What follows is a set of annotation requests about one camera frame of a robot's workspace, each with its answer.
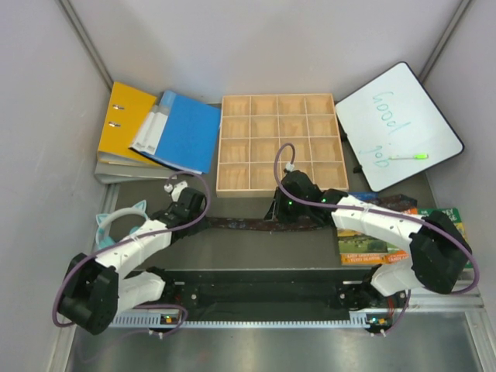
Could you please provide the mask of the brown floral necktie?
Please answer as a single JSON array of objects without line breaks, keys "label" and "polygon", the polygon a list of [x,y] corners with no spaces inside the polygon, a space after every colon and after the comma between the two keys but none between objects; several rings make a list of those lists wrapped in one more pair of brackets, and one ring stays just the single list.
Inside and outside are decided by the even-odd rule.
[{"label": "brown floral necktie", "polygon": [[[380,197],[378,193],[374,192],[351,192],[350,194],[362,202],[368,202],[382,208],[389,208],[396,212],[405,212],[418,206],[417,199],[403,194],[386,197]],[[269,233],[310,232],[334,227],[334,225],[330,222],[323,226],[319,226],[309,217],[301,217],[297,222],[289,223],[264,219],[234,219],[224,217],[207,217],[206,221],[208,226],[212,229],[230,229]]]}]

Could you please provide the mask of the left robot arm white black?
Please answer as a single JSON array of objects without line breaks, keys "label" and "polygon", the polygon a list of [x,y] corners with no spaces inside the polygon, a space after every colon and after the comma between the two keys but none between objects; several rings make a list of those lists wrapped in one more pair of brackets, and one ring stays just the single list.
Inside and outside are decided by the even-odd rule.
[{"label": "left robot arm white black", "polygon": [[[176,290],[163,274],[156,270],[132,272],[182,236],[194,233],[205,221],[211,195],[185,181],[167,191],[171,196],[168,207],[146,217],[135,232],[92,254],[79,253],[72,258],[53,303],[56,326],[77,325],[98,335],[123,312],[147,302],[162,308],[174,302]],[[67,322],[59,322],[59,315]]]}]

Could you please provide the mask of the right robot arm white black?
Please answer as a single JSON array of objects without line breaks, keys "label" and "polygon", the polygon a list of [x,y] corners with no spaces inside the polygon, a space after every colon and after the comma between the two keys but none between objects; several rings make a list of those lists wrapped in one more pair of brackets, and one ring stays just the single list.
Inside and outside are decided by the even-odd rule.
[{"label": "right robot arm white black", "polygon": [[390,243],[405,259],[378,264],[363,281],[361,294],[377,307],[400,291],[425,288],[450,295],[472,250],[445,213],[405,214],[366,203],[345,191],[321,190],[307,174],[287,171],[275,179],[272,212],[278,222],[309,218],[317,226],[348,229]]}]

